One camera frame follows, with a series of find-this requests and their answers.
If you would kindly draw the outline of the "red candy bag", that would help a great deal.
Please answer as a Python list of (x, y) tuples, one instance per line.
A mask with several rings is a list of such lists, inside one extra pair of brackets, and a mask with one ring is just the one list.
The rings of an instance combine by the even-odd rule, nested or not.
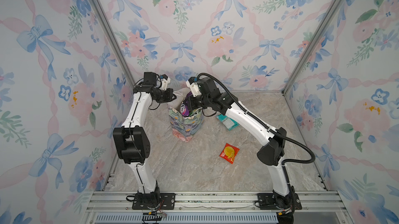
[(219, 156), (228, 161), (230, 164), (233, 164), (239, 151), (239, 148), (226, 143), (223, 151)]

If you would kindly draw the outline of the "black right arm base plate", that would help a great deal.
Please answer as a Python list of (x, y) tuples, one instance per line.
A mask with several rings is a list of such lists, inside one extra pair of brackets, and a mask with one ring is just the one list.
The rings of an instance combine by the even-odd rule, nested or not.
[(288, 211), (293, 205), (295, 210), (302, 209), (301, 201), (296, 193), (294, 197), (290, 193), (287, 196), (281, 196), (275, 192), (257, 194), (257, 206), (261, 210)]

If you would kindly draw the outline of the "teal mint candy bag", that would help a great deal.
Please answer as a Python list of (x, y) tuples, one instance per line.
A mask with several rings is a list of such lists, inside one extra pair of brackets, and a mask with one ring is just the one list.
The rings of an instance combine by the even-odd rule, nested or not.
[(224, 116), (222, 114), (216, 116), (216, 118), (230, 131), (239, 126), (239, 124), (233, 119)]

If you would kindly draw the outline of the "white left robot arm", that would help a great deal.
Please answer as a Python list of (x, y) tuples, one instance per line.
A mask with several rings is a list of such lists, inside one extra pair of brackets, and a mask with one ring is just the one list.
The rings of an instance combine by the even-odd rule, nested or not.
[(113, 139), (118, 158), (124, 161), (134, 172), (141, 194), (154, 193), (157, 182), (146, 159), (150, 155), (151, 144), (144, 130), (144, 122), (153, 102), (168, 103), (176, 99), (171, 88), (158, 89), (149, 85), (140, 85), (134, 89), (133, 103), (126, 120), (113, 130)]

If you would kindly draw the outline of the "floral paper gift bag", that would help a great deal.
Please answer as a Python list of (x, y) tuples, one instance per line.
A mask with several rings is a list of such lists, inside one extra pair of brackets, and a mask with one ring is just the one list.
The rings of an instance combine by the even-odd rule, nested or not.
[(201, 109), (187, 110), (184, 102), (190, 93), (188, 88), (180, 89), (174, 92), (177, 98), (167, 103), (172, 134), (186, 143), (200, 130), (205, 118)]

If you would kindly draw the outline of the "pink berry candy bag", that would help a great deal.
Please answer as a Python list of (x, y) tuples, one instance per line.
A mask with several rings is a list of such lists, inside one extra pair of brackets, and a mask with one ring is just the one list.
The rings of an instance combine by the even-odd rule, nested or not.
[(195, 114), (195, 110), (193, 110), (192, 107), (190, 106), (191, 96), (192, 96), (192, 92), (189, 92), (180, 105), (180, 113), (185, 118), (191, 117)]

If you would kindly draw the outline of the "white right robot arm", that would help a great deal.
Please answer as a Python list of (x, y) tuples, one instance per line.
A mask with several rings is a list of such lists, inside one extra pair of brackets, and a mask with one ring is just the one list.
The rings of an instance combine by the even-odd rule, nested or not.
[(257, 158), (268, 167), (273, 182), (274, 205), (279, 209), (291, 208), (295, 203), (294, 193), (288, 173), (283, 163), (286, 131), (267, 125), (249, 111), (235, 95), (204, 94), (189, 97), (189, 107), (193, 109), (211, 108), (249, 131), (262, 145)]

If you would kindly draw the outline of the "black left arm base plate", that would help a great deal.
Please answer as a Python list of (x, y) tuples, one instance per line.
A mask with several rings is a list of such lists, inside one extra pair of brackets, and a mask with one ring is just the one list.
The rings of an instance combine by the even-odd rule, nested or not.
[(137, 193), (134, 196), (133, 210), (173, 210), (175, 208), (175, 193)]

